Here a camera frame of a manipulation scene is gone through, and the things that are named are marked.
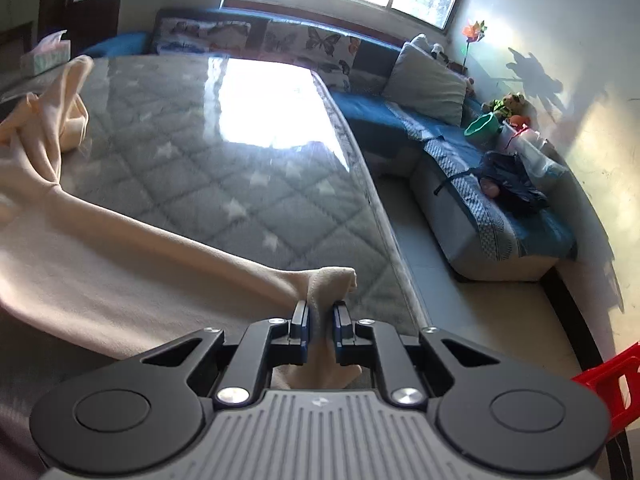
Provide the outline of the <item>cream knit garment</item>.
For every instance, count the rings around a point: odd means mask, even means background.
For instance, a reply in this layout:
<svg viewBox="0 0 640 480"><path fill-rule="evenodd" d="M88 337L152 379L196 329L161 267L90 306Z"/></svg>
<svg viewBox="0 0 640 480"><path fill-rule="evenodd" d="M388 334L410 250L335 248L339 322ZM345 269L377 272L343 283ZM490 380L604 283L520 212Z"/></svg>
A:
<svg viewBox="0 0 640 480"><path fill-rule="evenodd" d="M62 151L88 122L80 90L91 58L68 62L1 125L1 312L51 336L123 359L204 326L290 314L305 301L308 360L283 365L282 388L343 388L322 320L356 284L344 266L283 271L150 226L68 194Z"/></svg>

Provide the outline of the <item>blue sofa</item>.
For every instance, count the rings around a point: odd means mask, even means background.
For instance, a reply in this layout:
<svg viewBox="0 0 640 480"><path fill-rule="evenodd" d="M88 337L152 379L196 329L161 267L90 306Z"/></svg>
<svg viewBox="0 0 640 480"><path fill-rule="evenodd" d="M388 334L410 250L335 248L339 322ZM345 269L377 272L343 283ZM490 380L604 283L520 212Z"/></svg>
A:
<svg viewBox="0 0 640 480"><path fill-rule="evenodd" d="M387 172L410 182L414 196L448 262L457 273L474 281L536 281L562 259L577 255L577 243L570 228L549 207L531 217L514 217L480 190L476 177L467 176L445 185L446 177L476 167L489 151L517 154L535 188L547 197L547 185L538 177L546 170L561 177L563 167L529 144L524 132L501 125L496 144L482 150L465 140L464 130L484 115L482 104L473 98L473 84L463 102L462 122L452 126L408 107L387 101L382 91L402 47L361 36L326 24L301 21L290 16L221 8L215 11L164 9L157 13L150 32L127 32L101 41L88 49L94 58L155 54L154 32L162 18L188 18L203 22L240 21L252 25L247 44L232 58L259 58L269 22L294 22L321 26L361 40L352 71L350 91L329 89L361 151L382 162Z"/></svg>

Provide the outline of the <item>red plastic stool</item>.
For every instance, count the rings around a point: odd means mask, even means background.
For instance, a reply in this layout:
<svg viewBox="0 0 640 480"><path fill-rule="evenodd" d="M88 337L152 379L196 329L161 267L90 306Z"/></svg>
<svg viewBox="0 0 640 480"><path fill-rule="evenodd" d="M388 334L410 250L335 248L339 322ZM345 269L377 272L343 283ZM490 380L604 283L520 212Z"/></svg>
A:
<svg viewBox="0 0 640 480"><path fill-rule="evenodd" d="M573 378L592 390L608 408L608 440L639 418L639 358L639 343L635 342L614 358Z"/></svg>

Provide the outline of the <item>tissue box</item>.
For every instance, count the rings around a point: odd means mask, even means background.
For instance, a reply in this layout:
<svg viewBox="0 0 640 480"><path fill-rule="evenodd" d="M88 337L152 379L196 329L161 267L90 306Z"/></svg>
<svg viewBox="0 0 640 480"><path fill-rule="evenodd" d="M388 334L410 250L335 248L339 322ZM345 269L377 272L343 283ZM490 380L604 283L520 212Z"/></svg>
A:
<svg viewBox="0 0 640 480"><path fill-rule="evenodd" d="M70 40L63 36L67 30L59 30L43 37L31 51L20 58L23 77L35 77L70 60Z"/></svg>

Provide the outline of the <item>dark blue backpack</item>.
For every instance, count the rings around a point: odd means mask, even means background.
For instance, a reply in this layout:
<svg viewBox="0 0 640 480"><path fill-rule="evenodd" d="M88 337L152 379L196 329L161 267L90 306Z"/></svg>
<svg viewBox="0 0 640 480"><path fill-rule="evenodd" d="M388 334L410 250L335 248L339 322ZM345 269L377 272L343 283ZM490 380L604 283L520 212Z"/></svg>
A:
<svg viewBox="0 0 640 480"><path fill-rule="evenodd" d="M514 217L531 217L549 207L547 197L535 188L532 180L529 179L521 157L517 154L486 152L478 166L446 177L435 188L434 194L438 195L442 188L450 182L467 176L476 177L482 192L485 192L486 185L494 188L492 192L487 194L487 197L494 200L501 209L509 211Z"/></svg>

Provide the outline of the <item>plush toy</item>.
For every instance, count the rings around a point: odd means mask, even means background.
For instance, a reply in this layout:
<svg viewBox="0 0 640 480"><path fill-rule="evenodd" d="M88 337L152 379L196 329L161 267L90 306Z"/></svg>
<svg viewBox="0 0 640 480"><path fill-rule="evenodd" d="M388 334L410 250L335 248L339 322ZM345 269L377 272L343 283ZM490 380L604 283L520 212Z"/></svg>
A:
<svg viewBox="0 0 640 480"><path fill-rule="evenodd" d="M482 104L484 114L493 114L500 125L508 124L516 130L532 123L526 115L527 101L521 93L508 93L502 99Z"/></svg>

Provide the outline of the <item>grey pillow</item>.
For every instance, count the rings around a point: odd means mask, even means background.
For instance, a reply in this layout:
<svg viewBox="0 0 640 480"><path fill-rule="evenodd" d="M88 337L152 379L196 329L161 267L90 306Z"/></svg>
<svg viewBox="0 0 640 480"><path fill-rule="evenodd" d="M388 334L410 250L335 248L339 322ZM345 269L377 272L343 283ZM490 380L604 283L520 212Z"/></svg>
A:
<svg viewBox="0 0 640 480"><path fill-rule="evenodd" d="M421 34L402 46L382 91L400 106L460 126L468 83L432 57L431 44Z"/></svg>

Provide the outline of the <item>left butterfly cushion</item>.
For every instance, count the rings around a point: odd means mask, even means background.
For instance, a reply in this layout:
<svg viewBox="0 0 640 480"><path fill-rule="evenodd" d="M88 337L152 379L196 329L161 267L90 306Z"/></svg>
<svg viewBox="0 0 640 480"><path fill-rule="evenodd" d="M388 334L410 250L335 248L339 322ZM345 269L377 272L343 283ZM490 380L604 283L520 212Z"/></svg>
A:
<svg viewBox="0 0 640 480"><path fill-rule="evenodd" d="M252 25L240 21L203 22L188 18L162 18L154 32L155 54L240 54Z"/></svg>

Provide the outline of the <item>right butterfly cushion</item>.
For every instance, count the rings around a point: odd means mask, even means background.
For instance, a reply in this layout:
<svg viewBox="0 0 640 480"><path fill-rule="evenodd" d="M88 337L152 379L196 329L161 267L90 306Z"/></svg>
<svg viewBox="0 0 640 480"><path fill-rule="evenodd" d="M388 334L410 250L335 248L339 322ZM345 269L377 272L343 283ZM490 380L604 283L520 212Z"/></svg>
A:
<svg viewBox="0 0 640 480"><path fill-rule="evenodd" d="M350 72L361 40L321 26L294 22L268 23L259 58L308 68L329 89L350 91Z"/></svg>

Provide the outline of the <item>butterfly cushion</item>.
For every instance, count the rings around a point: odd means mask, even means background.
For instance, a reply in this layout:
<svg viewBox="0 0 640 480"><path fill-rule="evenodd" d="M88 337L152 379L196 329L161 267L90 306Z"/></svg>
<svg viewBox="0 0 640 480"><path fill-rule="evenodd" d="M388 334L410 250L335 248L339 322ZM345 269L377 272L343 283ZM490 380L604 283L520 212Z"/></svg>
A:
<svg viewBox="0 0 640 480"><path fill-rule="evenodd" d="M294 22L268 23L259 58L308 68L329 89L350 91L350 72L361 40L321 26Z"/></svg>
<svg viewBox="0 0 640 480"><path fill-rule="evenodd" d="M154 32L155 54L240 54L252 25L240 21L203 22L188 18L162 18Z"/></svg>

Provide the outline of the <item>colourful pinwheel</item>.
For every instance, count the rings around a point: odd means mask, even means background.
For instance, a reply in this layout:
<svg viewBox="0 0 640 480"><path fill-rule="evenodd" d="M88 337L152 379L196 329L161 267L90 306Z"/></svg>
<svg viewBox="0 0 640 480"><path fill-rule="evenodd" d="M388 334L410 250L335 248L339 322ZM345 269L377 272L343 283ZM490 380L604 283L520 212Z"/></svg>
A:
<svg viewBox="0 0 640 480"><path fill-rule="evenodd" d="M487 25L485 21L476 21L475 23L466 24L462 29L462 34L465 38L464 58L462 66L466 67L466 60L468 59L471 44L476 44L482 41L486 34Z"/></svg>

